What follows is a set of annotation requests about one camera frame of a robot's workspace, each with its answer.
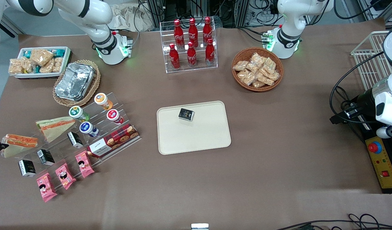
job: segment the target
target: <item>coca-cola bottle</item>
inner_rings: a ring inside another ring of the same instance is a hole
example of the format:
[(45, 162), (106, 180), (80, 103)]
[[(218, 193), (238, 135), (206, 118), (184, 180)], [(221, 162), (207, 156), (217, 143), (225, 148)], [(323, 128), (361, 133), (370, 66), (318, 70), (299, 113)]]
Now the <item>coca-cola bottle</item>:
[(187, 50), (187, 62), (190, 68), (194, 68), (197, 65), (196, 51), (193, 47), (193, 42), (189, 41), (187, 45), (189, 45), (189, 49)]
[(197, 40), (197, 28), (196, 28), (196, 19), (191, 18), (189, 20), (190, 22), (190, 27), (189, 27), (189, 40), (193, 43), (194, 47), (199, 46), (199, 41)]
[(207, 46), (207, 40), (211, 38), (211, 25), (210, 25), (210, 17), (204, 18), (204, 27), (203, 27), (203, 45)]
[(170, 43), (169, 46), (171, 48), (171, 50), (169, 52), (169, 57), (171, 58), (173, 70), (178, 70), (178, 69), (180, 69), (179, 53), (177, 52), (177, 50), (174, 49), (173, 43)]
[(206, 65), (213, 65), (213, 64), (214, 64), (213, 39), (209, 38), (207, 40), (207, 46), (206, 46)]
[(176, 46), (178, 50), (184, 49), (184, 38), (183, 38), (183, 30), (180, 27), (180, 21), (176, 19), (174, 21), (174, 40), (176, 41)]

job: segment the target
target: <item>brown tablecloth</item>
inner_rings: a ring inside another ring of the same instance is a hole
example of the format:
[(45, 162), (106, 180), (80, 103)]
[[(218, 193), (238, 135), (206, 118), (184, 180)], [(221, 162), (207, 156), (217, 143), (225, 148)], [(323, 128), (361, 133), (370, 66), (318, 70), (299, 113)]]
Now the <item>brown tablecloth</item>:
[[(21, 48), (68, 46), (73, 61), (97, 63), (98, 92), (116, 94), (143, 139), (48, 203), (35, 178), (22, 178), (16, 160), (0, 156), (0, 229), (276, 229), (351, 212), (392, 224), (392, 195), (380, 194), (365, 147), (347, 126), (329, 122), (330, 90), (353, 67), (350, 51), (376, 30), (382, 20), (308, 26), (299, 50), (282, 60), (284, 79), (266, 93), (233, 79), (233, 57), (258, 45), (237, 29), (217, 30), (217, 69), (174, 74), (165, 73), (158, 32), (141, 33), (132, 58), (115, 66), (99, 59), (86, 35), (22, 35)], [(10, 77), (0, 138), (29, 135), (35, 120), (67, 114), (52, 98), (54, 82)], [(357, 95), (359, 76), (343, 86)], [(159, 108), (215, 100), (226, 106), (229, 147), (158, 152)]]

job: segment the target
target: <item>wicker basket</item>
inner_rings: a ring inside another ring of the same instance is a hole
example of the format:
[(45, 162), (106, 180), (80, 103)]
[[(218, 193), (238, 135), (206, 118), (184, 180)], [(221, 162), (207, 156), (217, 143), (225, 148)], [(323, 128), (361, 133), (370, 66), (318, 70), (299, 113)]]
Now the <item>wicker basket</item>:
[[(253, 56), (253, 53), (257, 52), (257, 54), (260, 54), (262, 57), (270, 57), (276, 64), (276, 70), (280, 74), (280, 77), (278, 80), (274, 82), (272, 86), (263, 86), (260, 88), (254, 88), (251, 86), (248, 86), (244, 83), (241, 82), (241, 80), (237, 76), (237, 71), (233, 69), (233, 66), (235, 66), (239, 61), (250, 61), (250, 58)], [(238, 52), (238, 54), (234, 57), (233, 59), (233, 64), (231, 66), (231, 71), (233, 73), (234, 79), (244, 88), (256, 91), (256, 92), (264, 92), (273, 89), (276, 87), (282, 80), (282, 77), (284, 76), (284, 68), (282, 67), (281, 60), (272, 52), (264, 49), (264, 48), (259, 48), (259, 47), (250, 47), (245, 50), (242, 50)]]
[(92, 79), (91, 85), (89, 86), (89, 89), (87, 90), (87, 93), (86, 93), (85, 97), (82, 100), (80, 100), (79, 102), (75, 102), (75, 101), (59, 98), (55, 94), (55, 87), (58, 85), (58, 83), (60, 83), (60, 81), (63, 78), (64, 73), (67, 71), (67, 69), (65, 69), (61, 73), (60, 77), (58, 78), (57, 82), (54, 85), (54, 89), (52, 91), (52, 95), (54, 96), (54, 99), (55, 99), (56, 102), (58, 102), (60, 105), (67, 106), (67, 107), (83, 106), (86, 103), (88, 103), (89, 100), (91, 99), (91, 97), (94, 96), (95, 91), (98, 89), (99, 81), (101, 80), (101, 73), (99, 72), (98, 66), (94, 62), (88, 61), (88, 60), (78, 60), (78, 61), (75, 61), (75, 62), (76, 63), (80, 63), (80, 64), (85, 64), (85, 65), (90, 65), (90, 66), (94, 67), (96, 73), (94, 75), (94, 78)]

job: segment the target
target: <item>pink snack package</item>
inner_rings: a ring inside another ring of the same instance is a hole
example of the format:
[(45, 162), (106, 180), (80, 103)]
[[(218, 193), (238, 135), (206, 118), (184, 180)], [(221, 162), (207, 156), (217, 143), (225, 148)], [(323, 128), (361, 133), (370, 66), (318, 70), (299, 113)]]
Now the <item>pink snack package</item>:
[(61, 181), (61, 184), (64, 186), (65, 189), (68, 189), (69, 186), (72, 185), (76, 181), (75, 178), (72, 177), (71, 173), (69, 172), (67, 163), (60, 166), (55, 173), (58, 175), (58, 178)]
[(51, 200), (54, 196), (57, 195), (57, 193), (55, 193), (54, 187), (52, 186), (51, 176), (49, 173), (46, 173), (38, 178), (37, 184), (40, 188), (41, 197), (44, 202)]
[(75, 159), (78, 162), (79, 170), (81, 170), (82, 176), (84, 178), (91, 173), (95, 173), (95, 171), (91, 167), (91, 162), (89, 161), (86, 151), (83, 151), (82, 153), (76, 155)]

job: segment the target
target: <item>emergency stop button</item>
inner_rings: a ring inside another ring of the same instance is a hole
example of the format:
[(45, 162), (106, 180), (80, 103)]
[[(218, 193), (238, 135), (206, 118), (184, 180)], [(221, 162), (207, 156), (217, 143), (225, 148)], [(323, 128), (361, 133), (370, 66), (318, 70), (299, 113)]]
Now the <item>emergency stop button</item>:
[(379, 142), (374, 141), (368, 145), (368, 150), (372, 153), (379, 154), (382, 152), (382, 146)]

